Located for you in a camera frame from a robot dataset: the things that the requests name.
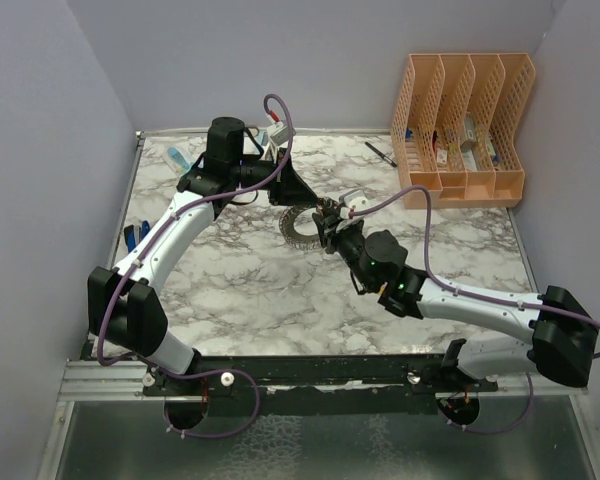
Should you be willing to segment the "round metal keyring disc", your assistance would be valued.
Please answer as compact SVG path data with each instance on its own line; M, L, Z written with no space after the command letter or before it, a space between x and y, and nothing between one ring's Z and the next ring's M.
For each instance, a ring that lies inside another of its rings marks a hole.
M286 244L296 250L322 250L320 236L312 215L315 206L287 207L278 221L278 228Z

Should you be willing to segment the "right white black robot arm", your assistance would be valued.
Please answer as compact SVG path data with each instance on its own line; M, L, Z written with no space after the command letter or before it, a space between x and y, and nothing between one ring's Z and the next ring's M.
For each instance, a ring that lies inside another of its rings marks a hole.
M587 386L599 329L566 289L516 294L480 289L434 277L407 264L408 251L387 230L363 233L320 209L312 215L321 246L337 253L356 292L376 294L391 314L443 319L497 332L488 340L457 340L439 367L441 383L461 391L491 375L537 372L567 387Z

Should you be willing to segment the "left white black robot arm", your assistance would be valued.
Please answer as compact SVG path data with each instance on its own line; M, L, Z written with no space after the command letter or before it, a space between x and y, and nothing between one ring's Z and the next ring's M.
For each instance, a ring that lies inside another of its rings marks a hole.
M265 191L274 206L314 207L319 198L294 171L294 130L270 118L268 143L247 154L251 133L234 117L213 120L206 149L180 177L169 206L149 233L110 269L97 267L88 278L89 330L158 366L175 392L200 385L197 351L170 333L159 294L171 271L195 238L235 197Z

